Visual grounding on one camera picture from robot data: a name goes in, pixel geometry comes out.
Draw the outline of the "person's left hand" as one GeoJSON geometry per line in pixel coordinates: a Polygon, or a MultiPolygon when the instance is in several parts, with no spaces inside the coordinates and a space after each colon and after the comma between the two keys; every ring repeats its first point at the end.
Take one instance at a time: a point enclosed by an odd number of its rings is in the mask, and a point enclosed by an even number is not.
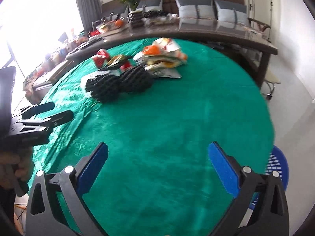
{"type": "Polygon", "coordinates": [[[14,171],[16,179],[22,182],[28,182],[34,171],[34,162],[32,160],[33,147],[28,147],[18,151],[1,151],[1,187],[12,189],[14,186],[8,179],[4,170],[9,166],[14,171]]]}

